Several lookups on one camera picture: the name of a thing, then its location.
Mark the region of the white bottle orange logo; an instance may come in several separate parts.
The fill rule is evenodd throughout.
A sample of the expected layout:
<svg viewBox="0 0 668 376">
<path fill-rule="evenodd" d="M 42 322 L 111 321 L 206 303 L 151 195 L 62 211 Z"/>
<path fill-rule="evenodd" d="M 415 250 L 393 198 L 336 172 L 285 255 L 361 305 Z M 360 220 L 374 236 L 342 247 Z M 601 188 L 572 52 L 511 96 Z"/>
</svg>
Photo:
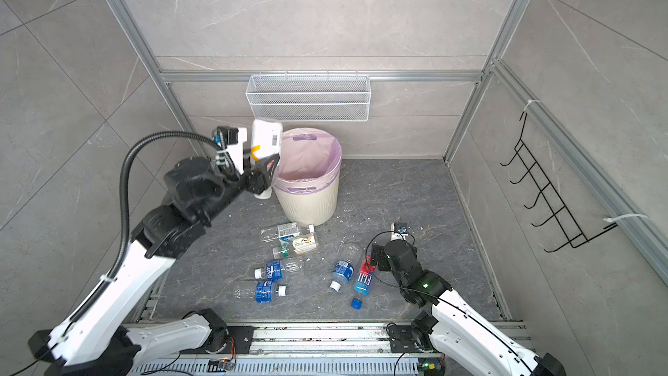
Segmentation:
<svg viewBox="0 0 668 376">
<path fill-rule="evenodd" d="M 282 136 L 283 125 L 280 122 L 255 119 L 252 123 L 250 158 L 253 158 L 255 161 L 261 158 L 278 158 L 280 161 Z M 271 196 L 256 195 L 255 197 L 260 200 L 271 198 Z"/>
</svg>

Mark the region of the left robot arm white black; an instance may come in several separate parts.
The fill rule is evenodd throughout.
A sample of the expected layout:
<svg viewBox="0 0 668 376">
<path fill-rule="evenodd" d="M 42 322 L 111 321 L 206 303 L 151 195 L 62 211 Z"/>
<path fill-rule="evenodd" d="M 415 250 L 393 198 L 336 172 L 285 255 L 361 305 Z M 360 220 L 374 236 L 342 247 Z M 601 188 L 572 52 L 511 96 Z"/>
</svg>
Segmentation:
<svg viewBox="0 0 668 376">
<path fill-rule="evenodd" d="M 271 184 L 279 157 L 243 172 L 223 174 L 207 158 L 186 158 L 165 175 L 169 202 L 149 212 L 124 238 L 120 258 L 85 302 L 62 324 L 36 332 L 29 347 L 48 363 L 48 375 L 126 375 L 135 367 L 184 350 L 217 353 L 227 325 L 212 309 L 188 313 L 148 330 L 123 321 L 146 291 L 203 237 L 212 219 L 244 191 L 262 193 Z"/>
</svg>

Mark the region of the blue Fiji water bottle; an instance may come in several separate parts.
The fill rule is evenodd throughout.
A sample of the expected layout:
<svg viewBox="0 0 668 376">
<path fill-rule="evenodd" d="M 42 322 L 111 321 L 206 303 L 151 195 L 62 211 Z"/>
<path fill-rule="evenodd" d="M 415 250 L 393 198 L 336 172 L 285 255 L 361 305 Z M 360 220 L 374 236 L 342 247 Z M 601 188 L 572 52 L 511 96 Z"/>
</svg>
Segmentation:
<svg viewBox="0 0 668 376">
<path fill-rule="evenodd" d="M 372 281 L 376 268 L 372 265 L 370 256 L 367 256 L 360 266 L 358 277 L 354 285 L 354 291 L 367 296 L 370 293 Z"/>
</svg>

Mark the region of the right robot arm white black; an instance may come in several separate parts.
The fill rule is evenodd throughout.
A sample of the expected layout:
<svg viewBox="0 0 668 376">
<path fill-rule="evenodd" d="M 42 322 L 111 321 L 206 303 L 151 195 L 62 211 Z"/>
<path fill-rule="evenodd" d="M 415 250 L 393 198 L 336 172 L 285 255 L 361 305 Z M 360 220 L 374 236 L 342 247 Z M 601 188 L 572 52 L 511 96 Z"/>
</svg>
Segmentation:
<svg viewBox="0 0 668 376">
<path fill-rule="evenodd" d="M 406 240 L 371 242 L 370 265 L 395 278 L 395 287 L 422 309 L 412 322 L 413 342 L 457 361 L 473 375 L 565 375 L 561 362 L 540 357 L 477 313 L 445 279 L 422 268 Z"/>
</svg>

